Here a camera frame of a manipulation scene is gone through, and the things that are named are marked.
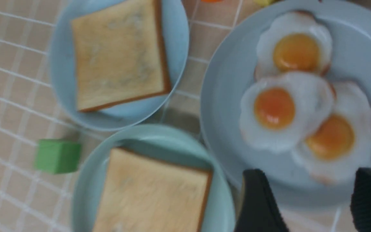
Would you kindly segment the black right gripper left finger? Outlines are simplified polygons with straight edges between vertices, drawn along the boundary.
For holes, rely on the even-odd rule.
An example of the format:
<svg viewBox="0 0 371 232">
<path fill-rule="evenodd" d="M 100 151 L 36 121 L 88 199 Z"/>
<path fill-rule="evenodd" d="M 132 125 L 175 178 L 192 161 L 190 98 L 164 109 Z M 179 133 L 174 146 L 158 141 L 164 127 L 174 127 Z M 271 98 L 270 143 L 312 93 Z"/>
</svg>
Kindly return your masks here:
<svg viewBox="0 0 371 232">
<path fill-rule="evenodd" d="M 269 181 L 262 170 L 243 171 L 236 232 L 288 232 Z"/>
</svg>

